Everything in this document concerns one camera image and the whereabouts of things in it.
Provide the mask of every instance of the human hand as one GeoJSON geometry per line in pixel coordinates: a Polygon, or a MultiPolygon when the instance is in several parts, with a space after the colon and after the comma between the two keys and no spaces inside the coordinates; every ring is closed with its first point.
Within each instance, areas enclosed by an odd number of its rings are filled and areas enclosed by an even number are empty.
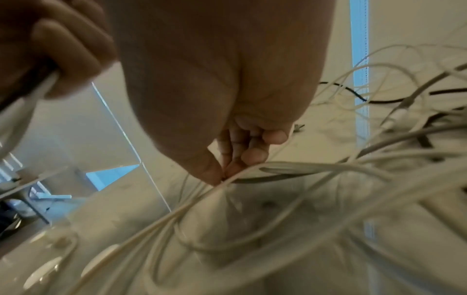
{"type": "Polygon", "coordinates": [[[266,161],[308,107],[332,0],[107,0],[128,95],[155,146],[212,185],[266,161]],[[222,165],[207,149],[217,139],[222,165]]]}
{"type": "Polygon", "coordinates": [[[45,56],[60,76],[48,97],[77,91],[116,60],[104,12],[93,0],[0,1],[0,96],[45,56]]]}

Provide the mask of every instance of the blue triangle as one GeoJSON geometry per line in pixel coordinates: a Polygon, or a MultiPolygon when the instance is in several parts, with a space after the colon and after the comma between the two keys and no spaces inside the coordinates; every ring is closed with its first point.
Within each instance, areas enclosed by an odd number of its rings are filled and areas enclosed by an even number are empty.
{"type": "Polygon", "coordinates": [[[128,174],[130,171],[138,167],[139,164],[130,165],[130,166],[123,166],[117,167],[107,170],[100,170],[94,172],[86,173],[88,179],[92,182],[92,184],[96,187],[98,191],[103,190],[108,185],[112,184],[120,177],[128,174]]]}

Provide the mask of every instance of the finger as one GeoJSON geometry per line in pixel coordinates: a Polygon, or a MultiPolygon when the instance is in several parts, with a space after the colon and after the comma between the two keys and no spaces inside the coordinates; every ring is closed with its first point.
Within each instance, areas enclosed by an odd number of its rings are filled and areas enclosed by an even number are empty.
{"type": "Polygon", "coordinates": [[[264,163],[269,157],[269,144],[261,137],[252,137],[248,149],[242,154],[242,161],[248,166],[264,163]]]}
{"type": "Polygon", "coordinates": [[[226,169],[227,166],[232,162],[232,143],[230,142],[230,132],[228,129],[222,130],[217,137],[217,146],[220,151],[222,160],[222,169],[226,169]]]}
{"type": "Polygon", "coordinates": [[[31,39],[61,70],[59,80],[48,94],[50,98],[75,91],[102,71],[97,58],[70,31],[54,20],[38,21],[33,27],[31,39]]]}
{"type": "Polygon", "coordinates": [[[287,124],[282,128],[275,130],[265,130],[263,140],[267,144],[283,144],[288,140],[293,124],[287,124]]]}
{"type": "Polygon", "coordinates": [[[72,6],[99,28],[106,32],[110,31],[104,10],[96,2],[92,0],[73,0],[72,6]]]}
{"type": "Polygon", "coordinates": [[[247,168],[242,161],[242,154],[248,149],[250,132],[234,126],[230,129],[230,141],[232,143],[232,162],[225,169],[225,176],[231,177],[247,168]]]}
{"type": "Polygon", "coordinates": [[[94,54],[104,68],[116,59],[112,38],[89,19],[59,0],[42,0],[48,18],[54,19],[75,35],[94,54]]]}
{"type": "Polygon", "coordinates": [[[189,174],[207,184],[216,186],[222,181],[224,175],[222,168],[216,160],[216,157],[214,157],[208,149],[203,150],[201,153],[189,159],[175,158],[174,160],[189,174]]]}

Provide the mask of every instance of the hand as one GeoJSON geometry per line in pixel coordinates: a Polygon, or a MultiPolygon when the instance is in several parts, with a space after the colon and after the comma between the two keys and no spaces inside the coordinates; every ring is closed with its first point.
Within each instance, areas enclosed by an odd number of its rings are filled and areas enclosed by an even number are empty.
{"type": "Polygon", "coordinates": [[[308,107],[332,0],[107,0],[128,95],[155,146],[212,184],[264,162],[308,107]],[[207,149],[217,139],[222,166],[207,149]]]}
{"type": "Polygon", "coordinates": [[[0,1],[0,95],[48,56],[60,77],[48,97],[79,90],[116,60],[102,8],[92,0],[0,1]]]}

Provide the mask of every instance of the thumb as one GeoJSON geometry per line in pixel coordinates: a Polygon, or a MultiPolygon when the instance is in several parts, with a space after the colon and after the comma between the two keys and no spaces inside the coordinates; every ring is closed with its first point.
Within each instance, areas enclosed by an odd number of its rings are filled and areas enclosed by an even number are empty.
{"type": "Polygon", "coordinates": [[[218,185],[222,181],[223,171],[216,157],[206,148],[200,153],[186,159],[175,160],[192,176],[210,184],[218,185]]]}

